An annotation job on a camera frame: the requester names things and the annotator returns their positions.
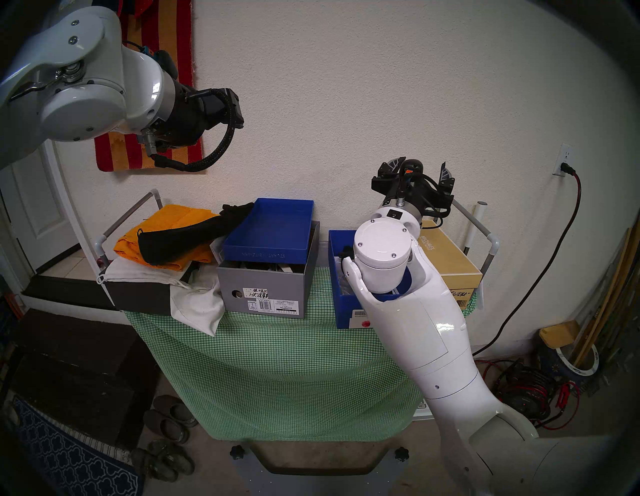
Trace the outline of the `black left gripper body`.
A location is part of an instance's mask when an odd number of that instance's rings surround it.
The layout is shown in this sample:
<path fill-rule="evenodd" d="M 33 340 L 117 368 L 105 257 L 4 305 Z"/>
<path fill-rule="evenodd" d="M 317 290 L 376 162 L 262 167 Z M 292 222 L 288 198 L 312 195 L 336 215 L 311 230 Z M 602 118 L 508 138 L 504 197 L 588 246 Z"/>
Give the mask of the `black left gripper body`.
<path fill-rule="evenodd" d="M 164 120 L 164 148 L 178 149 L 197 144 L 204 133 L 218 124 L 231 121 L 231 90 L 196 91 L 190 86 L 174 84 L 175 100 Z"/>

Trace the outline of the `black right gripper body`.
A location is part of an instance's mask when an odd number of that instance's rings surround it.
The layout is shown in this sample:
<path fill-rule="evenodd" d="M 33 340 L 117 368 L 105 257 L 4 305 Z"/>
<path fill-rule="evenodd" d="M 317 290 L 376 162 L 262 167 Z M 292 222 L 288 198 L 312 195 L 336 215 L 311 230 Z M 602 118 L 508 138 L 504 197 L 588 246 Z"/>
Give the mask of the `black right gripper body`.
<path fill-rule="evenodd" d="M 418 159 L 406 159 L 399 170 L 404 173 L 407 168 L 413 171 L 411 178 L 408 178 L 405 206 L 413 205 L 423 216 L 440 216 L 444 213 L 444 207 L 439 207 L 440 194 L 434 180 L 424 174 L 424 166 Z"/>

